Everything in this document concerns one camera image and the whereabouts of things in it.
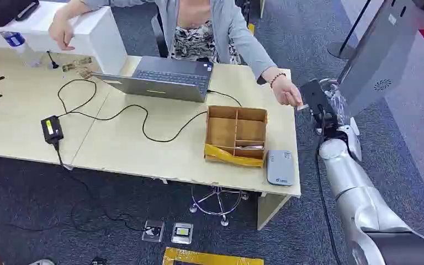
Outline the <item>person's left hand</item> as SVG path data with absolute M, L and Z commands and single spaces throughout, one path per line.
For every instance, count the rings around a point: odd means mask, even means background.
M 299 89 L 285 75 L 274 78 L 271 82 L 271 89 L 281 105 L 302 106 L 303 100 Z

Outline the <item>person's right hand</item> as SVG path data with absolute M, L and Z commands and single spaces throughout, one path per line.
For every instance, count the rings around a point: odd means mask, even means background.
M 73 38 L 73 28 L 69 22 L 70 17 L 61 9 L 58 10 L 49 27 L 49 35 L 61 50 L 71 51 L 75 48 L 70 45 Z

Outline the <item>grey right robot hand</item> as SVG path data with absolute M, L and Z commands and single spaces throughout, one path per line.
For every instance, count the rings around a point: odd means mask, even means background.
M 339 128 L 345 124 L 346 101 L 338 90 L 338 82 L 330 78 L 312 79 L 301 87 L 301 93 L 324 139 L 341 138 Z

